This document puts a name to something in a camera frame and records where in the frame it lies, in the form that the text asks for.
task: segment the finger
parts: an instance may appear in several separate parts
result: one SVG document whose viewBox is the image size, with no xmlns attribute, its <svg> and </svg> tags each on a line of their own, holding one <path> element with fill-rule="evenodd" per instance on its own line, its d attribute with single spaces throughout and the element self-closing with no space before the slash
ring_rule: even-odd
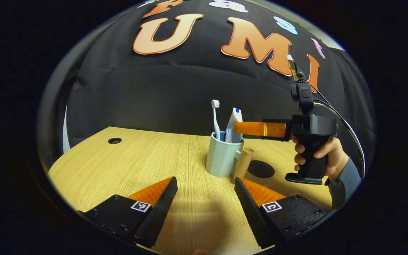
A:
<svg viewBox="0 0 408 255">
<path fill-rule="evenodd" d="M 324 142 L 324 144 L 322 144 L 322 146 L 313 153 L 313 156 L 314 158 L 323 158 L 325 155 L 327 155 L 330 151 L 334 150 L 335 148 L 337 148 L 337 141 L 332 138 Z"/>
<path fill-rule="evenodd" d="M 295 145 L 295 151 L 297 153 L 303 153 L 305 151 L 305 147 L 298 143 Z"/>
<path fill-rule="evenodd" d="M 303 158 L 300 154 L 297 154 L 295 155 L 294 161 L 299 165 L 303 165 L 305 163 L 305 158 Z"/>
<path fill-rule="evenodd" d="M 197 249 L 191 255 L 209 255 L 209 252 L 207 250 Z"/>
</svg>

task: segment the cup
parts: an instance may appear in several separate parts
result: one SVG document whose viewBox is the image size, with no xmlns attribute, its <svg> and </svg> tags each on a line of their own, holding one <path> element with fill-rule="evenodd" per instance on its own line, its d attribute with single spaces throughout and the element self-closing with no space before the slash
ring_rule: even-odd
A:
<svg viewBox="0 0 408 255">
<path fill-rule="evenodd" d="M 210 137 L 209 153 L 205 169 L 209 174 L 216 177 L 229 177 L 235 169 L 240 156 L 242 154 L 243 144 L 245 140 L 239 143 L 224 142 L 226 132 L 220 132 L 222 141 L 215 138 L 215 132 Z"/>
</svg>

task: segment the hand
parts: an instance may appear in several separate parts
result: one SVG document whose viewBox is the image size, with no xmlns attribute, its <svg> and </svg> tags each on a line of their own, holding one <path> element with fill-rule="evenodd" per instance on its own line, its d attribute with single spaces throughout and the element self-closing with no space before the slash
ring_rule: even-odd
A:
<svg viewBox="0 0 408 255">
<path fill-rule="evenodd" d="M 207 250 L 197 249 L 191 255 L 209 255 L 209 252 Z"/>
<path fill-rule="evenodd" d="M 298 171 L 300 169 L 300 165 L 305 163 L 305 159 L 300 155 L 300 153 L 305 151 L 305 147 L 299 144 L 300 141 L 298 140 L 298 137 L 293 137 L 292 141 L 296 144 L 295 151 L 298 153 L 295 155 L 294 159 L 295 163 L 298 165 L 294 167 L 294 170 Z M 313 156 L 314 158 L 323 158 L 327 154 L 328 162 L 325 176 L 328 176 L 330 181 L 333 181 L 341 175 L 349 158 L 341 146 L 340 139 L 336 137 L 332 137 L 327 142 L 324 142 L 324 144 L 322 144 L 322 146 L 314 152 Z"/>
</svg>

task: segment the toothbrush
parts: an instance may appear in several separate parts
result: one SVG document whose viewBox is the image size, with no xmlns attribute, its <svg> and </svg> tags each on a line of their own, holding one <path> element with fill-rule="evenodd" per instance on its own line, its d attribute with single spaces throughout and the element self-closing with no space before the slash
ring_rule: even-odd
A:
<svg viewBox="0 0 408 255">
<path fill-rule="evenodd" d="M 220 102 L 218 100 L 212 100 L 212 109 L 214 110 L 214 127 L 215 127 L 215 138 L 220 141 L 220 128 L 217 123 L 217 112 L 216 108 L 220 108 Z"/>
</svg>

